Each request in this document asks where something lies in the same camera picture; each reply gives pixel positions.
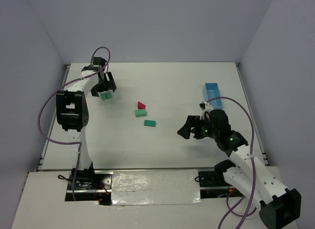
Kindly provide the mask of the blue plastic box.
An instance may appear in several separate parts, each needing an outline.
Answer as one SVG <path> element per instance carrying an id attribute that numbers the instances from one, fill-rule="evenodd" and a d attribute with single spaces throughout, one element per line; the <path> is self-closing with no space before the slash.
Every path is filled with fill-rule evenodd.
<path id="1" fill-rule="evenodd" d="M 218 83 L 205 83 L 203 88 L 204 101 L 208 101 L 213 98 L 220 97 L 220 91 Z M 223 109 L 221 99 L 214 99 L 210 102 L 214 109 Z"/>

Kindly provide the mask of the small green cube block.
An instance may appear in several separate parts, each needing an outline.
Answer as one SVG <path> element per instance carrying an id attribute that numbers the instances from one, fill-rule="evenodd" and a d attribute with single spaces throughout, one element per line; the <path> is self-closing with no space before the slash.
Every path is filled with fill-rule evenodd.
<path id="1" fill-rule="evenodd" d="M 107 100 L 106 93 L 100 93 L 99 96 L 100 96 L 101 100 Z"/>

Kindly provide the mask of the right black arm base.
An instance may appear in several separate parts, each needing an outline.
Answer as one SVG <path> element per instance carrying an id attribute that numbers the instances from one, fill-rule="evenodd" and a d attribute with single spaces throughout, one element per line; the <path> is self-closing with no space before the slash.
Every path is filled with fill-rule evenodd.
<path id="1" fill-rule="evenodd" d="M 213 170 L 199 171 L 194 180 L 199 183 L 201 198 L 227 197 L 230 192 L 236 190 L 235 187 L 226 183 L 223 178 L 223 173 L 235 166 L 232 161 L 225 160 L 216 164 Z"/>

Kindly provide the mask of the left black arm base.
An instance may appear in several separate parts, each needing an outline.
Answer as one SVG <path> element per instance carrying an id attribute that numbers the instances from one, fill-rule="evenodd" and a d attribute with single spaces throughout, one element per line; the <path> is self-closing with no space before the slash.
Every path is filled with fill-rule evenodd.
<path id="1" fill-rule="evenodd" d="M 73 179 L 74 170 L 69 176 L 58 175 L 58 179 L 67 183 L 65 201 L 95 201 L 100 205 L 112 204 L 113 172 L 107 170 L 78 171 Z"/>

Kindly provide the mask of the dark green rectangular block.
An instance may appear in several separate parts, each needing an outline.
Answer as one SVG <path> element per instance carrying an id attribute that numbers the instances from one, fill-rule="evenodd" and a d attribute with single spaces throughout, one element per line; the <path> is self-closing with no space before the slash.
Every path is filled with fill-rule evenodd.
<path id="1" fill-rule="evenodd" d="M 155 127 L 156 126 L 156 121 L 154 121 L 154 120 L 145 120 L 144 121 L 144 126 Z"/>

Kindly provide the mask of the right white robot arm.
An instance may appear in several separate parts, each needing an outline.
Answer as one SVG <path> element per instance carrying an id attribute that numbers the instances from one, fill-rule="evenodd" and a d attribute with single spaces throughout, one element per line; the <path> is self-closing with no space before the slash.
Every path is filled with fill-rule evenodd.
<path id="1" fill-rule="evenodd" d="M 215 166 L 217 174 L 253 202 L 267 228 L 282 229 L 300 217 L 300 193 L 279 181 L 251 152 L 245 138 L 232 130 L 223 110 L 204 111 L 202 116 L 189 115 L 177 134 L 184 139 L 193 134 L 195 139 L 215 140 L 228 156 Z"/>

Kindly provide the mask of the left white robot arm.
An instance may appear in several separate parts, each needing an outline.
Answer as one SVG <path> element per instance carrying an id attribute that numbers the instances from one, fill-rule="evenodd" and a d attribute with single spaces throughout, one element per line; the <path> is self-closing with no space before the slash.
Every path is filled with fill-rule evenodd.
<path id="1" fill-rule="evenodd" d="M 111 99 L 117 88 L 112 73 L 105 71 L 107 65 L 105 59 L 94 57 L 90 65 L 82 68 L 77 81 L 56 93 L 57 122 L 72 143 L 73 168 L 78 171 L 89 169 L 92 164 L 86 141 L 86 126 L 90 118 L 86 97 Z"/>

